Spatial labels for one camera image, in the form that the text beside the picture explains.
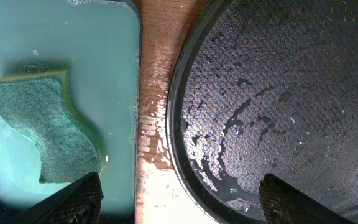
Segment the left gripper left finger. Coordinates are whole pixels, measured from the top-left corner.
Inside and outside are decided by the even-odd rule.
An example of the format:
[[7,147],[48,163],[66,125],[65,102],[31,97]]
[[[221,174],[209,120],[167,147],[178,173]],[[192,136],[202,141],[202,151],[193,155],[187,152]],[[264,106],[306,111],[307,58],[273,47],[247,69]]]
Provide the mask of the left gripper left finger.
[[90,172],[45,200],[5,220],[20,224],[98,224],[103,200],[97,172]]

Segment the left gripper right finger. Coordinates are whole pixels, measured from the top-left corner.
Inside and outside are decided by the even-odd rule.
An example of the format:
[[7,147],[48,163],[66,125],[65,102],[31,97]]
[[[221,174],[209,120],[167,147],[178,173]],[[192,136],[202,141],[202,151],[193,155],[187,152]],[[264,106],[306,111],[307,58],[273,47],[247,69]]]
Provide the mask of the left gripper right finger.
[[273,174],[260,181],[259,198],[267,223],[353,224]]

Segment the green yellow sponge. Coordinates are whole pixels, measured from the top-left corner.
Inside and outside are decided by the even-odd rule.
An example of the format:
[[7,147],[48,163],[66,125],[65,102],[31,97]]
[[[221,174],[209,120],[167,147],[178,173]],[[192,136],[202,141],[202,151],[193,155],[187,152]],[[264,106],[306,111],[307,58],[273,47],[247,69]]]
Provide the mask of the green yellow sponge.
[[74,182],[105,167],[105,146],[75,108],[68,81],[67,70],[0,78],[0,117],[35,144],[41,184]]

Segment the round black serving tray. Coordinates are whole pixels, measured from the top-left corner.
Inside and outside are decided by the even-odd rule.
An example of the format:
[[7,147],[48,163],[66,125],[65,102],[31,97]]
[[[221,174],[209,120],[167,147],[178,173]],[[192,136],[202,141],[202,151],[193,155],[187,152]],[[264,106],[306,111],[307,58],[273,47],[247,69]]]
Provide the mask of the round black serving tray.
[[167,103],[173,168],[218,223],[265,223],[276,175],[358,223],[358,1],[210,1]]

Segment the black rectangular sponge tray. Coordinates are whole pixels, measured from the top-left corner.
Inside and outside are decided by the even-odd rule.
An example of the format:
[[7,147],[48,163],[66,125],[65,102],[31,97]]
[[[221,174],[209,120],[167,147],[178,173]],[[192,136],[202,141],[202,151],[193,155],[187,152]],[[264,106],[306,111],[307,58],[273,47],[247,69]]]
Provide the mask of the black rectangular sponge tray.
[[[0,78],[66,70],[101,138],[101,223],[133,223],[142,21],[132,1],[0,1]],[[33,140],[0,116],[0,223],[63,188],[41,184]]]

